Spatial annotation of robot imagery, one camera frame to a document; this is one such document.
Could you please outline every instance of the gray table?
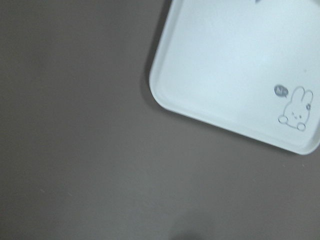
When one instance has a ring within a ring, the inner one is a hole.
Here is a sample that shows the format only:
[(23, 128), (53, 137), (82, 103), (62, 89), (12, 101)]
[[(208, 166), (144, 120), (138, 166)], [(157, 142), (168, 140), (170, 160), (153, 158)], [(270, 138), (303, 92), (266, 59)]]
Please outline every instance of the gray table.
[(162, 109), (170, 1), (5, 0), (1, 240), (318, 240), (320, 149)]

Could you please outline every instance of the cartoon character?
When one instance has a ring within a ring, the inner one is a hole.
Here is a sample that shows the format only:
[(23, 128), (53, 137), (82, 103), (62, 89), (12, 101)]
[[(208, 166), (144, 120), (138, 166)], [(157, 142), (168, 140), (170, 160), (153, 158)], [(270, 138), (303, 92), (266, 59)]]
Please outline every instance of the cartoon character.
[(283, 114), (279, 116), (279, 123), (304, 131), (309, 120), (313, 98), (312, 91), (305, 91), (302, 86), (298, 86), (293, 91), (291, 101), (285, 106)]

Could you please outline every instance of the white plastic tray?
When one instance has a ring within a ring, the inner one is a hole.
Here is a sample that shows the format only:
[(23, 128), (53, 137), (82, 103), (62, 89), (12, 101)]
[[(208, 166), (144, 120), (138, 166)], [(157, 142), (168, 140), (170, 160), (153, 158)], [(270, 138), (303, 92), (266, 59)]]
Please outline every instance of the white plastic tray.
[(309, 154), (320, 143), (320, 5), (173, 0), (149, 83), (165, 109)]

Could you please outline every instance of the speech bubble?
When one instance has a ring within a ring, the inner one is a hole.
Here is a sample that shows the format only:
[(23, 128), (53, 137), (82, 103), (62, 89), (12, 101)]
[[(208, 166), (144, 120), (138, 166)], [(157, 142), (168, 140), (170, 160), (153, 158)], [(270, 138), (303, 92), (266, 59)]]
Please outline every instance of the speech bubble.
[(282, 85), (276, 85), (274, 87), (274, 93), (280, 97), (280, 98), (286, 98), (289, 94), (289, 91), (286, 87), (282, 86)]

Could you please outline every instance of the bunny face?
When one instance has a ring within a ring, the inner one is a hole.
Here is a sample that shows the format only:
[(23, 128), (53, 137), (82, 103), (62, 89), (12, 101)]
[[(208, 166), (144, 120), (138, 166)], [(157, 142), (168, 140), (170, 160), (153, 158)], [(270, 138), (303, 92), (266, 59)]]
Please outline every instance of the bunny face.
[(292, 94), (291, 101), (285, 106), (283, 114), (279, 116), (279, 122), (304, 131), (310, 116), (313, 98), (312, 91), (305, 91), (302, 86), (297, 87)]

